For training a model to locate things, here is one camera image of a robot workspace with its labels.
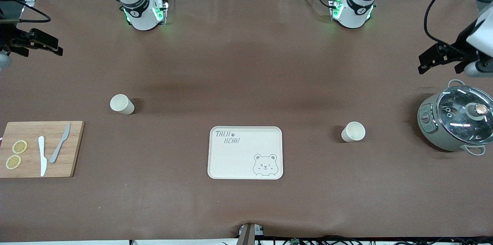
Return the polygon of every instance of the knife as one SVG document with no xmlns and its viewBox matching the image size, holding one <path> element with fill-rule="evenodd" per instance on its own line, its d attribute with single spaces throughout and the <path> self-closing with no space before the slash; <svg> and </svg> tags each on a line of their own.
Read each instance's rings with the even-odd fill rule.
<svg viewBox="0 0 493 245">
<path fill-rule="evenodd" d="M 38 138 L 39 142 L 39 157 L 41 159 L 41 176 L 44 176 L 46 173 L 46 165 L 48 164 L 48 159 L 44 157 L 44 136 L 40 136 Z"/>
<path fill-rule="evenodd" d="M 57 148 L 55 149 L 55 152 L 53 155 L 51 155 L 50 163 L 55 163 L 58 157 L 58 153 L 60 152 L 60 149 L 62 148 L 63 142 L 69 138 L 69 133 L 70 133 L 70 124 L 67 124 L 67 128 L 65 128 L 65 132 L 62 135 L 62 139 L 60 139 L 60 143 L 58 143 Z"/>
</svg>

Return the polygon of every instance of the bear drawing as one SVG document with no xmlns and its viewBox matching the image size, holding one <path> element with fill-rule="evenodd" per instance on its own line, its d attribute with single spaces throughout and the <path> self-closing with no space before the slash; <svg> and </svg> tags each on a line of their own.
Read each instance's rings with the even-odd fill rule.
<svg viewBox="0 0 493 245">
<path fill-rule="evenodd" d="M 253 166 L 253 172 L 255 173 L 255 175 L 276 175 L 279 171 L 279 168 L 276 164 L 276 155 L 261 156 L 259 154 L 256 154 L 254 156 L 254 159 L 255 165 Z"/>
</svg>

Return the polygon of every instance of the citrus slice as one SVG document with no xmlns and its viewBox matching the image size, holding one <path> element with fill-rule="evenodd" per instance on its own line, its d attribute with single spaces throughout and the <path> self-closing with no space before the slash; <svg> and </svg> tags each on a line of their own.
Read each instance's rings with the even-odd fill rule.
<svg viewBox="0 0 493 245">
<path fill-rule="evenodd" d="M 22 154 L 27 149 L 28 143 L 24 140 L 19 140 L 12 146 L 12 152 L 14 152 L 14 154 Z"/>
<path fill-rule="evenodd" d="M 5 166 L 7 169 L 15 169 L 21 164 L 22 158 L 18 155 L 12 155 L 7 159 L 7 162 L 5 162 Z"/>
</svg>

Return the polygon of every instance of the cooking pot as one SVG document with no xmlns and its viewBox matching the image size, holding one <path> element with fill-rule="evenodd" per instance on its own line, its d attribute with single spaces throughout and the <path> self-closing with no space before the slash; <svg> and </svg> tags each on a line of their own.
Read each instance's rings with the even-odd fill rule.
<svg viewBox="0 0 493 245">
<path fill-rule="evenodd" d="M 493 142 L 492 106 L 493 99 L 485 92 L 460 80 L 450 80 L 445 91 L 430 96 L 419 107 L 419 129 L 439 148 L 481 156 L 485 145 Z M 481 152 L 474 153 L 473 148 Z"/>
</svg>

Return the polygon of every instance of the light blue knife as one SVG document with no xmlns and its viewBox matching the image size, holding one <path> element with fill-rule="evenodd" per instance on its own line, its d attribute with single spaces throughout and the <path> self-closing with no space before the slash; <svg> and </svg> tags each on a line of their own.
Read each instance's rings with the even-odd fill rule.
<svg viewBox="0 0 493 245">
<path fill-rule="evenodd" d="M 69 133 L 70 133 L 70 124 L 67 124 L 67 128 L 65 129 L 65 132 L 62 135 L 62 139 L 60 139 L 60 143 L 58 143 L 57 148 L 55 149 L 55 152 L 51 156 L 50 163 L 55 163 L 58 157 L 58 153 L 60 152 L 60 149 L 62 148 L 63 142 L 69 138 Z"/>
</svg>

